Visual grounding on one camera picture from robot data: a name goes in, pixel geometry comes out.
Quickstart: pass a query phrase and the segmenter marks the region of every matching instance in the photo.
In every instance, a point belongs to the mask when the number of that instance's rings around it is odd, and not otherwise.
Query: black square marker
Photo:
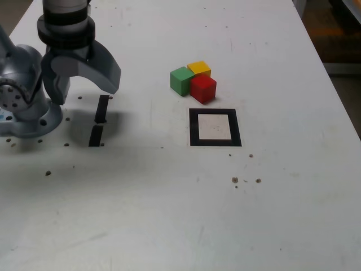
[[[227,115],[231,139],[200,139],[198,115]],[[241,147],[236,110],[190,108],[190,137],[191,146]]]

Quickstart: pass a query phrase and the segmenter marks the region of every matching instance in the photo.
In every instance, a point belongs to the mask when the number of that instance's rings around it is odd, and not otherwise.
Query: wooden block
[[[217,82],[207,75],[198,75],[191,80],[190,94],[204,104],[215,98]]]
[[[188,65],[188,69],[195,75],[207,75],[210,77],[211,70],[204,61],[199,61]]]
[[[170,87],[179,95],[185,96],[190,92],[190,83],[194,76],[186,67],[176,69],[170,73]]]

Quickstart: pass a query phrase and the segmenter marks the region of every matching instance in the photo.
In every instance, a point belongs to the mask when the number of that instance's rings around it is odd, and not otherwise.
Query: table surface
[[[11,38],[44,53],[41,14]],[[88,147],[103,93],[83,78],[42,143],[0,140],[1,270],[360,268],[360,140],[292,1],[94,0],[91,16],[122,68],[105,146]],[[206,106],[169,88],[198,60]],[[243,146],[190,146],[189,108],[235,109]]]
[[[356,20],[361,23],[361,2],[360,0],[342,0]]]

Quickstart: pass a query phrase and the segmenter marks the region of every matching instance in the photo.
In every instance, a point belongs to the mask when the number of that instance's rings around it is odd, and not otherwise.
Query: red cube
[[[191,80],[190,94],[200,103],[206,103],[215,98],[217,82],[207,75],[199,75]]]

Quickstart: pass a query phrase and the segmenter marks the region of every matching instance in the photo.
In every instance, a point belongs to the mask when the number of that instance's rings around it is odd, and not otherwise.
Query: green cube
[[[190,92],[191,79],[194,73],[182,67],[170,73],[170,87],[180,96],[186,96]]]

